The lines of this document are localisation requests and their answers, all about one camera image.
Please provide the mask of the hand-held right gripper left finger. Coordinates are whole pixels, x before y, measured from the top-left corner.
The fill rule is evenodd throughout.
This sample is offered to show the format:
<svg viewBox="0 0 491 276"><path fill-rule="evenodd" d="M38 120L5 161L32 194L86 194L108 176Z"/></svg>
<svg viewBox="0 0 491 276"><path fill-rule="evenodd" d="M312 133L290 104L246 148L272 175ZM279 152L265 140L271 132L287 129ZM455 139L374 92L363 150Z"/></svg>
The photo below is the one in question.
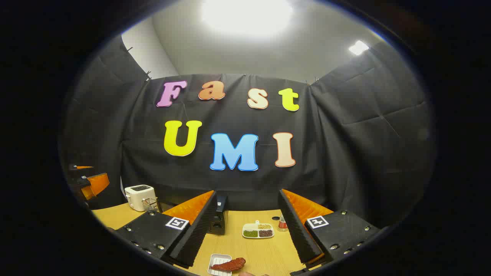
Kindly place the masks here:
<svg viewBox="0 0 491 276"><path fill-rule="evenodd" d="M115 230L133 248L184 268L193 266L217 206L214 190L165 212L147 211Z"/></svg>

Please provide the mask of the red meat strip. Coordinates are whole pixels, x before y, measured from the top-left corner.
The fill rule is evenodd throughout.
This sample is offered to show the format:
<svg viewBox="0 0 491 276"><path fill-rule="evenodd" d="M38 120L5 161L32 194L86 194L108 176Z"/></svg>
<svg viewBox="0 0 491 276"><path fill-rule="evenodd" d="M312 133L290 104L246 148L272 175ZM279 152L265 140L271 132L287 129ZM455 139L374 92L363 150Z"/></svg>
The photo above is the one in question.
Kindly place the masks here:
<svg viewBox="0 0 491 276"><path fill-rule="evenodd" d="M212 265L210 268L218 271L237 271L242 269L246 262L247 261L244 258L236 258L223 264Z"/></svg>

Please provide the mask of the small ceiling light panel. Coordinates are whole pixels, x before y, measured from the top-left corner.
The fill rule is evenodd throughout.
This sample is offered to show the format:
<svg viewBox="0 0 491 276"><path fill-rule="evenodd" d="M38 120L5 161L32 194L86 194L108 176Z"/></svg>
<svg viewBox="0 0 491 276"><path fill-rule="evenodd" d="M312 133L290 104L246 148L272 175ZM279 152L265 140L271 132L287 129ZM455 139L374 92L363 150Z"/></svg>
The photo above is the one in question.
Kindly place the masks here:
<svg viewBox="0 0 491 276"><path fill-rule="evenodd" d="M355 56L360 56L364 52L368 51L368 49L370 49L370 46L361 40L357 40L354 42L354 44L348 47L348 51Z"/></svg>

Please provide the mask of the black backdrop cloth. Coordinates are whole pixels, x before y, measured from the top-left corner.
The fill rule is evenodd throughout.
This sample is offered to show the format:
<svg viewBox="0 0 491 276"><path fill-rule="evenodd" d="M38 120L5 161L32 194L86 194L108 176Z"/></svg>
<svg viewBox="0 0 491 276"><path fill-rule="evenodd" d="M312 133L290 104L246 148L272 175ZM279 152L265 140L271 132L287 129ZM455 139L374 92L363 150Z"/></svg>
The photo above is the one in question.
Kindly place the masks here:
<svg viewBox="0 0 491 276"><path fill-rule="evenodd" d="M95 208L146 184L177 205L215 190L235 211L278 208L286 189L382 228L421 198L435 160L432 113L405 60L371 46L316 83L240 74L147 80L112 45L67 104L65 164L107 173Z"/></svg>

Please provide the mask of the large ceiling light panel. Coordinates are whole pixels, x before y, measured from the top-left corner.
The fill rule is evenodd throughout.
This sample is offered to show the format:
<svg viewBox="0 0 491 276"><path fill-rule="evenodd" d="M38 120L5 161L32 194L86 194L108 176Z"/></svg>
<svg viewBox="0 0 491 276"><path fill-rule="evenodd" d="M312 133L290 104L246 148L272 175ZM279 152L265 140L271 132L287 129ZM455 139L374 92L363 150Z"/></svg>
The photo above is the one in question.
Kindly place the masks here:
<svg viewBox="0 0 491 276"><path fill-rule="evenodd" d="M270 36L287 28L293 7L287 0L204 0L202 21L225 35Z"/></svg>

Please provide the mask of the white toaster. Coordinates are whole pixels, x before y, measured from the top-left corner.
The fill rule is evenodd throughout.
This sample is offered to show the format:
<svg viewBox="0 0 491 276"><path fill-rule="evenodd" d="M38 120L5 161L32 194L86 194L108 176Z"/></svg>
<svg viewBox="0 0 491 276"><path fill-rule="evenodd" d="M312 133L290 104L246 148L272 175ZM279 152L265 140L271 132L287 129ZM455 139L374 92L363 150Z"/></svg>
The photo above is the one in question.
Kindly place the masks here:
<svg viewBox="0 0 491 276"><path fill-rule="evenodd" d="M157 199L155 189L149 185L137 185L124 188L125 197L129 206L138 212L144 212L146 199Z"/></svg>

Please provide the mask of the black electric oven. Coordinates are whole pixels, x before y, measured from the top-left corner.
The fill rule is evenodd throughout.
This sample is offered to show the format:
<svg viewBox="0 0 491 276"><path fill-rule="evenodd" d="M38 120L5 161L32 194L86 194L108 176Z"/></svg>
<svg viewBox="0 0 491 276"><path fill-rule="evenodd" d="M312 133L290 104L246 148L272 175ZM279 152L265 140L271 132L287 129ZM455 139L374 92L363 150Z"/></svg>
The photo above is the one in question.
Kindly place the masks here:
<svg viewBox="0 0 491 276"><path fill-rule="evenodd" d="M228 211L228 196L218 194L216 211L208 228L209 234L225 235Z"/></svg>

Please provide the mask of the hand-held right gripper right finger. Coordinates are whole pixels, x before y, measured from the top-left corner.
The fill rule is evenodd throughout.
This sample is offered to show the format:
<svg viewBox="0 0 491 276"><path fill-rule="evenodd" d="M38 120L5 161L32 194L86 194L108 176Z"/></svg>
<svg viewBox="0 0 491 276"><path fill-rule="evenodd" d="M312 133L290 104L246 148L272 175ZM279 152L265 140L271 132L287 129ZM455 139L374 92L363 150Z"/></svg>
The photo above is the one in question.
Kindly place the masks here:
<svg viewBox="0 0 491 276"><path fill-rule="evenodd" d="M279 191L278 204L300 262L305 265L352 255L380 231L352 211L331 211L286 189Z"/></svg>

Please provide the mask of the white divided dish with beans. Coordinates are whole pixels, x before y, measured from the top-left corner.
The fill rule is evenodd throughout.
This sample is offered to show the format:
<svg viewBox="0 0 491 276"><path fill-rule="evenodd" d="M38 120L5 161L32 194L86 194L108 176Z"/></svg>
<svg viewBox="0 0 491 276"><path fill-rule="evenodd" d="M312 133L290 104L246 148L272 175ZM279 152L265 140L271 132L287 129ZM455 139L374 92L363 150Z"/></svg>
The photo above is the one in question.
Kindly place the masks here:
<svg viewBox="0 0 491 276"><path fill-rule="evenodd" d="M261 223L257 220L254 223L246 223L242 227L242 237L247 239L268 239L275 235L275 231L270 223Z"/></svg>

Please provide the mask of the clear glass container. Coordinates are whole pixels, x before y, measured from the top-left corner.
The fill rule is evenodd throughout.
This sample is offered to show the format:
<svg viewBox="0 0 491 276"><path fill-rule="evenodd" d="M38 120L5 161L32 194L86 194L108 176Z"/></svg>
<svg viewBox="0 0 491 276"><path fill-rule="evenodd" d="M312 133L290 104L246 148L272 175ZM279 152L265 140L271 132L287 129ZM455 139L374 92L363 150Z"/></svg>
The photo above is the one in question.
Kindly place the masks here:
<svg viewBox="0 0 491 276"><path fill-rule="evenodd" d="M153 212L153 213L161 212L160 203L158 202L157 197L142 199L142 206L144 208L144 211L146 212Z"/></svg>

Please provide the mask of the white ribbed tray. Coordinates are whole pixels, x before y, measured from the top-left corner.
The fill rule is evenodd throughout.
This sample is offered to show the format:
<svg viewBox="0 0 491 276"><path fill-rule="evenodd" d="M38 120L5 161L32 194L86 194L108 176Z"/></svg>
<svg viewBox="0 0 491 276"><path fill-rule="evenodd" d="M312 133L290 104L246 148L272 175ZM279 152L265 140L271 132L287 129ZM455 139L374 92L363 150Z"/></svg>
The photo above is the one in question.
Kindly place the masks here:
<svg viewBox="0 0 491 276"><path fill-rule="evenodd" d="M232 257L230 255L220 255L217 253L212 254L207 270L208 274L210 274L211 276L232 276L232 271L222 271L211 268L213 265L221 265L223 263L229 262L230 260L232 260Z"/></svg>

